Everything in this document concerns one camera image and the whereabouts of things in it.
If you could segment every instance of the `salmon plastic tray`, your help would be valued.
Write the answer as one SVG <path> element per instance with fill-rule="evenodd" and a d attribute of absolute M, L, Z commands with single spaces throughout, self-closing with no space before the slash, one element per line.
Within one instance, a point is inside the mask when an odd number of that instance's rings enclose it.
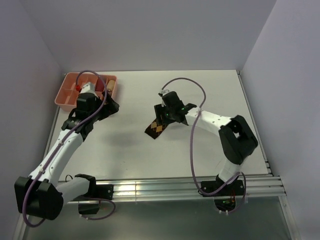
<path fill-rule="evenodd" d="M 79 92 L 76 90 L 77 76 L 77 72 L 70 72 L 65 76 L 59 92 L 54 100 L 55 104 L 57 104 L 62 110 L 66 112 L 71 112 L 71 110 L 76 107 L 77 98 L 79 95 Z M 105 81 L 105 85 L 107 85 L 111 80 L 115 81 L 113 89 L 111 91 L 108 91 L 111 94 L 111 97 L 115 99 L 118 85 L 117 77 L 113 75 L 100 76 Z M 91 73 L 83 73 L 78 79 L 78 85 L 82 88 L 88 82 L 93 83 L 95 87 L 99 88 L 99 91 L 96 91 L 95 93 L 99 98 L 101 98 L 103 96 L 102 92 L 104 92 L 105 90 L 104 87 L 101 87 L 101 84 L 98 84 L 99 86 L 97 86 L 98 81 L 100 80 L 96 75 Z"/>

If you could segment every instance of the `cable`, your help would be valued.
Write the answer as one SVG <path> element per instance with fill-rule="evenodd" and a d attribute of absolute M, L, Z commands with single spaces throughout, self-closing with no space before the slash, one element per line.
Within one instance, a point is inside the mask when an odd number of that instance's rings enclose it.
<path fill-rule="evenodd" d="M 201 102 L 200 106 L 199 106 L 199 112 L 198 112 L 198 115 L 196 116 L 195 118 L 195 121 L 192 125 L 192 128 L 191 128 L 191 133 L 190 133 L 190 166 L 191 166 L 191 174 L 192 174 L 192 178 L 193 178 L 193 182 L 196 186 L 196 188 L 198 189 L 198 192 L 204 196 L 209 196 L 209 197 L 213 197 L 215 194 L 217 194 L 221 189 L 223 189 L 228 183 L 231 183 L 233 182 L 238 176 L 240 175 L 243 175 L 243 181 L 244 181 L 244 194 L 242 196 L 242 199 L 241 199 L 241 203 L 240 205 L 242 205 L 242 203 L 244 202 L 244 199 L 246 197 L 246 188 L 247 188 L 247 184 L 246 184 L 246 176 L 243 172 L 237 172 L 234 176 L 232 176 L 230 179 L 228 179 L 223 185 L 221 185 L 218 189 L 216 189 L 215 191 L 213 192 L 204 192 L 201 187 L 199 186 L 198 182 L 197 182 L 197 178 L 196 178 L 196 174 L 195 174 L 195 167 L 194 167 L 194 133 L 195 133 L 195 128 L 196 128 L 196 125 L 197 125 L 197 122 L 200 118 L 200 115 L 201 115 L 201 107 L 204 105 L 206 99 L 207 99 L 207 95 L 206 95 L 206 92 L 204 90 L 204 88 L 199 84 L 197 83 L 196 81 L 190 79 L 190 78 L 187 78 L 187 77 L 177 77 L 177 78 L 174 78 L 170 81 L 168 81 L 163 87 L 162 87 L 162 90 L 165 89 L 166 86 L 168 86 L 170 83 L 176 81 L 176 80 L 187 80 L 187 81 L 190 81 L 194 84 L 196 84 L 203 92 L 203 101 Z M 229 211 L 229 213 L 232 213 L 234 212 L 235 210 L 238 209 L 237 206 L 234 210 L 232 211 Z"/>
<path fill-rule="evenodd" d="M 96 221 L 96 220 L 102 220 L 102 219 L 106 219 L 108 217 L 110 217 L 116 210 L 116 204 L 109 200 L 109 199 L 104 199 L 104 198 L 91 198 L 91 197 L 85 197 L 85 199 L 88 199 L 88 200 L 94 200 L 94 201 L 99 201 L 99 204 L 101 201 L 105 201 L 105 202 L 108 202 L 108 203 L 111 203 L 113 208 L 112 208 L 112 211 L 110 213 L 108 213 L 107 215 L 105 216 L 102 216 L 102 217 L 88 217 L 86 215 L 80 215 L 81 217 L 83 217 L 84 219 L 87 219 L 87 220 L 93 220 L 93 221 Z"/>
<path fill-rule="evenodd" d="M 65 179 L 64 179 L 65 182 L 67 182 L 67 177 L 68 177 L 68 176 L 71 178 L 71 180 L 74 179 L 70 174 L 67 174 L 67 175 L 65 176 Z"/>
<path fill-rule="evenodd" d="M 92 73 L 94 75 L 96 75 L 99 80 L 103 83 L 103 86 L 104 86 L 104 96 L 107 96 L 108 92 L 107 92 L 107 86 L 106 86 L 106 83 L 104 82 L 104 80 L 101 78 L 101 76 L 96 73 L 95 71 L 91 71 L 91 70 L 84 70 L 84 71 L 81 71 L 79 72 L 78 76 L 76 77 L 76 85 L 78 85 L 78 78 L 81 74 L 83 73 Z M 74 126 L 64 137 L 63 139 L 61 140 L 60 143 L 58 143 L 58 145 L 56 146 L 55 150 L 52 152 L 52 154 L 49 156 L 48 160 L 46 161 L 46 163 L 44 164 L 43 168 L 39 171 L 39 173 L 37 174 L 37 176 L 34 178 L 34 180 L 31 182 L 28 190 L 26 191 L 26 194 L 24 196 L 24 199 L 23 199 L 23 204 L 22 204 L 22 217 L 23 217 L 23 220 L 25 222 L 25 224 L 31 228 L 35 228 L 35 227 L 38 227 L 40 226 L 44 221 L 45 219 L 43 218 L 39 223 L 37 224 L 32 224 L 28 218 L 27 218 L 27 203 L 28 203 L 28 198 L 29 198 L 29 195 L 31 193 L 31 190 L 32 188 L 34 187 L 34 185 L 36 184 L 36 182 L 40 179 L 41 175 L 45 173 L 47 167 L 50 165 L 51 161 L 54 159 L 55 155 L 57 154 L 57 152 L 60 150 L 60 148 L 64 145 L 64 142 L 66 141 L 66 139 L 75 131 L 77 130 L 77 128 L 79 128 L 81 125 L 83 125 L 84 123 L 86 123 L 87 121 L 89 121 L 91 118 L 93 118 L 95 115 L 98 114 L 98 112 L 102 109 L 102 107 L 104 106 L 104 104 L 106 103 L 106 100 L 107 98 L 104 97 L 103 98 L 103 101 L 102 101 L 102 104 L 99 106 L 99 108 L 93 113 L 91 114 L 90 116 L 88 116 L 86 119 L 82 120 L 81 122 L 79 122 L 78 125 Z"/>

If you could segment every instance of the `white cable clip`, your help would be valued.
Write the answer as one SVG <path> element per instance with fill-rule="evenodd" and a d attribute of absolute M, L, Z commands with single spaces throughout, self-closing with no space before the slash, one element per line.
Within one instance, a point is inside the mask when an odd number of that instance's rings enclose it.
<path fill-rule="evenodd" d="M 169 92 L 170 92 L 169 89 L 160 89 L 159 95 L 160 95 L 160 97 L 162 97 L 163 95 L 165 95 L 165 94 L 167 94 L 167 93 L 169 93 Z"/>
<path fill-rule="evenodd" d="M 197 117 L 198 115 L 201 114 L 201 112 L 202 112 L 201 107 L 198 107 L 197 110 L 196 110 L 196 112 L 195 112 L 195 115 L 194 115 L 194 116 Z"/>

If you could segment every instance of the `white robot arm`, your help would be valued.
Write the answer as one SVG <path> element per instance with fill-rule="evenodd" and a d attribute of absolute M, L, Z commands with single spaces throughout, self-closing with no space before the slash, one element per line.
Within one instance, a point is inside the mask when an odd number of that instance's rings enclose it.
<path fill-rule="evenodd" d="M 196 105 L 184 105 L 175 91 L 160 92 L 162 104 L 154 106 L 156 122 L 159 125 L 174 122 L 192 126 L 200 113 L 196 126 L 220 137 L 226 161 L 217 180 L 226 183 L 240 172 L 245 159 L 253 153 L 258 141 L 246 120 L 237 115 L 227 117 L 199 109 Z"/>
<path fill-rule="evenodd" d="M 119 105 L 108 94 L 104 98 L 103 104 L 91 82 L 83 86 L 76 108 L 63 123 L 52 149 L 28 177 L 20 176 L 14 184 L 20 213 L 25 204 L 26 214 L 54 220 L 64 204 L 79 196 L 101 197 L 95 196 L 98 187 L 93 176 L 78 174 L 59 186 L 58 181 L 71 156 L 93 130 L 94 123 L 118 112 Z"/>

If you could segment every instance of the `white enclosure wall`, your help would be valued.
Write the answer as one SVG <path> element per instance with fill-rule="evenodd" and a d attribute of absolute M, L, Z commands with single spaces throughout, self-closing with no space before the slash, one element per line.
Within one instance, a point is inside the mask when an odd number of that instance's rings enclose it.
<path fill-rule="evenodd" d="M 20 0 L 66 71 L 243 68 L 276 0 Z"/>
<path fill-rule="evenodd" d="M 0 1 L 0 30 L 0 238 L 8 240 L 19 216 L 14 182 L 43 158 L 61 73 L 18 0 Z"/>
<path fill-rule="evenodd" d="M 320 1 L 278 0 L 242 80 L 302 238 L 320 239 Z"/>

